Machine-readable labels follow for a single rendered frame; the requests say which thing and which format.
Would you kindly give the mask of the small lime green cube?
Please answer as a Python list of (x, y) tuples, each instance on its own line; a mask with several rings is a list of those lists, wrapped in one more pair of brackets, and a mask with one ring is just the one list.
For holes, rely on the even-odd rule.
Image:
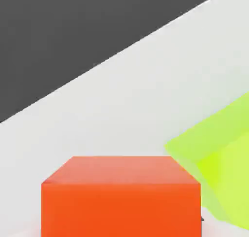
[(249, 92), (169, 140), (167, 152), (201, 183), (201, 205), (249, 230)]

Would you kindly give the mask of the small orange cube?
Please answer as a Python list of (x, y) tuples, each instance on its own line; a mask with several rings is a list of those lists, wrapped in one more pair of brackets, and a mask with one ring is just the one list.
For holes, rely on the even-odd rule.
[(41, 237), (202, 237), (201, 186), (169, 156), (75, 156), (41, 184)]

